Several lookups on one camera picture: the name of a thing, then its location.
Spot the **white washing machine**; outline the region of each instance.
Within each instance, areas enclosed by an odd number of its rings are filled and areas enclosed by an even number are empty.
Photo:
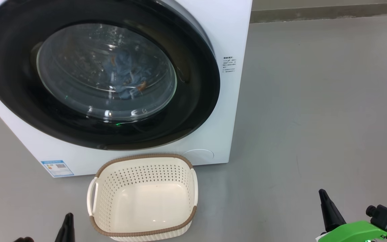
[[[226,163],[251,5],[0,0],[0,117],[53,177],[149,153]]]

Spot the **door glass window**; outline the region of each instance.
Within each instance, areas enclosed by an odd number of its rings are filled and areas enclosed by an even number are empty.
[[[174,67],[157,45],[104,24],[70,26],[50,36],[38,51],[37,70],[55,98],[106,122],[153,115],[177,85]]]

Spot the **white plastic basket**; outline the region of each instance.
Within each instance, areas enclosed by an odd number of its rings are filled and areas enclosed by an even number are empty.
[[[126,242],[184,234],[197,202],[195,170],[186,158],[174,154],[112,160],[99,169],[87,193],[92,226],[105,236]]]

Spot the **floor scratch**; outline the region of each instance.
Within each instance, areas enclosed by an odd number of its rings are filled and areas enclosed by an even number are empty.
[[[298,175],[300,175],[300,178],[301,178],[300,165],[298,164],[298,155],[296,156],[296,160],[297,160]]]

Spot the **wall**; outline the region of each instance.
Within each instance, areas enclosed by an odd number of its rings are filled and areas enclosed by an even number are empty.
[[[387,0],[253,0],[252,10],[387,3]]]

